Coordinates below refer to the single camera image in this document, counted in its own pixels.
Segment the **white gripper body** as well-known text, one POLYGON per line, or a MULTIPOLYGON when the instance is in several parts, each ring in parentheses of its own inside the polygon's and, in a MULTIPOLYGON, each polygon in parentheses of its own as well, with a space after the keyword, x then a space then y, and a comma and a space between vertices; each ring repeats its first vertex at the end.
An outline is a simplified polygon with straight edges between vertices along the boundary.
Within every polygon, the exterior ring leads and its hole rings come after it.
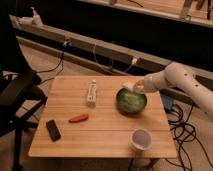
POLYGON ((136 82, 133 90, 137 93, 152 93, 164 88, 164 75, 161 73, 148 74, 136 82))

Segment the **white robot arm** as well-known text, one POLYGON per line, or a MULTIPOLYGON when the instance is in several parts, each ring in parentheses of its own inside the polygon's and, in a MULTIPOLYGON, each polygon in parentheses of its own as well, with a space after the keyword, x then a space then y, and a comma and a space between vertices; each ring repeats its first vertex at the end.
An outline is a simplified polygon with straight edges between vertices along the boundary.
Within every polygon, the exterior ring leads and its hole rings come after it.
POLYGON ((147 74, 133 85, 137 93, 151 93, 169 87, 184 91, 213 121, 213 91, 200 84, 194 71, 180 63, 172 62, 164 70, 147 74))

